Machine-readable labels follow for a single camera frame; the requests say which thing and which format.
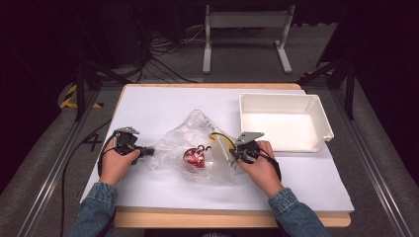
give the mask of left hand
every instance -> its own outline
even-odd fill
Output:
[[[114,147],[112,139],[105,151]],[[126,174],[126,171],[133,160],[139,156],[139,150],[134,150],[123,156],[115,150],[109,150],[105,153],[102,161],[102,175],[100,182],[116,187],[120,179]]]

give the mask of table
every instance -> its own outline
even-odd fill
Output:
[[[141,87],[282,89],[300,90],[297,84],[143,84]],[[317,212],[325,226],[345,227],[351,223],[348,212]],[[117,227],[137,228],[249,228],[276,227],[272,213],[247,210],[197,210],[152,207],[117,208]]]

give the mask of denim jacket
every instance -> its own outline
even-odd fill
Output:
[[[80,214],[67,236],[98,236],[110,223],[117,199],[118,192],[114,187],[104,183],[94,184],[82,201]],[[268,203],[289,235],[331,236],[314,211],[299,202],[291,189],[281,190],[270,197]],[[104,236],[113,236],[113,228]]]

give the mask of plastic bag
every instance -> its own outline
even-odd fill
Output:
[[[211,137],[214,132],[227,136],[203,112],[194,110],[154,145],[154,155],[145,162],[151,169],[169,165],[189,181],[229,184],[242,171],[229,153],[225,139]]]

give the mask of white plastic bin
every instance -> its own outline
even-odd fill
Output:
[[[262,131],[274,151],[317,152],[333,131],[316,95],[240,94],[242,131]]]

